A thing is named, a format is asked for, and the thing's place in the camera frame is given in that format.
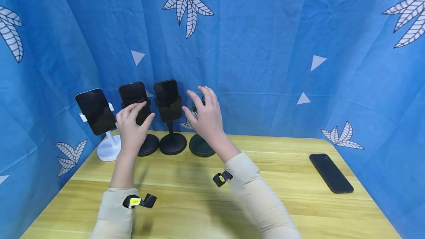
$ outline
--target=black wrist strap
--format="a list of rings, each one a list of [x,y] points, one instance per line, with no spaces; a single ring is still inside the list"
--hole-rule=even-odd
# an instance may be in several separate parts
[[[213,177],[213,181],[215,184],[220,187],[226,183],[226,181],[232,180],[233,175],[231,175],[229,172],[224,171],[223,173],[218,173]]]
[[[134,208],[135,206],[153,208],[153,205],[155,204],[155,202],[156,202],[156,197],[151,194],[147,194],[144,200],[142,200],[137,195],[129,195],[125,198],[122,205],[125,208]]]

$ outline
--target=beige sleeve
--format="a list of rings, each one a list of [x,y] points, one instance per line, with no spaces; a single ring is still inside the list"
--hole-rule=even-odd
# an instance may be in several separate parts
[[[233,194],[251,213],[264,239],[299,239],[300,233],[282,201],[260,176],[258,167],[242,152],[225,164],[233,175]]]
[[[134,210],[122,205],[128,195],[137,195],[137,189],[110,188],[103,194],[91,239],[131,238]]]

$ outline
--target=phone lying on table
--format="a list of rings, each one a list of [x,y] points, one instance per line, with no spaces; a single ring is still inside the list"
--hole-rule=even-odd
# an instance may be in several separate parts
[[[118,92],[120,93],[120,97],[122,99],[122,108],[126,108],[131,104],[140,104],[142,102],[148,101],[145,85],[142,82],[121,85],[118,88]],[[146,103],[135,119],[136,124],[142,125],[149,114],[151,114],[151,108]]]
[[[115,128],[114,114],[109,109],[101,89],[77,94],[75,100],[95,135],[101,135]]]
[[[354,191],[353,186],[327,154],[312,154],[310,155],[310,161],[332,192],[341,194]]]
[[[181,98],[176,80],[157,82],[153,86],[156,95],[156,106],[159,108],[160,119],[167,123],[181,118]]]

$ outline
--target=blue backdrop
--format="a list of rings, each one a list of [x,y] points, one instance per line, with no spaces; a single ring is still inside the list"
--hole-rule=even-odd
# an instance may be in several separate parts
[[[119,85],[167,79],[188,107],[187,89],[212,87],[227,133],[333,142],[400,235],[423,238],[424,6],[0,0],[0,238],[19,238],[101,140],[75,94],[101,88],[119,108]]]

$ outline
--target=white phone holder clip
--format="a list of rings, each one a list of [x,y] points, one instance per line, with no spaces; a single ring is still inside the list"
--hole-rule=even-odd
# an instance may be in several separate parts
[[[109,109],[114,111],[114,107],[111,103],[108,103]],[[79,113],[80,118],[83,122],[87,122],[87,118],[83,113]],[[120,135],[112,135],[111,131],[106,132],[106,137],[108,140],[103,139],[102,142],[97,146],[97,157],[101,161],[111,162],[115,161],[120,154],[121,150],[121,137]]]

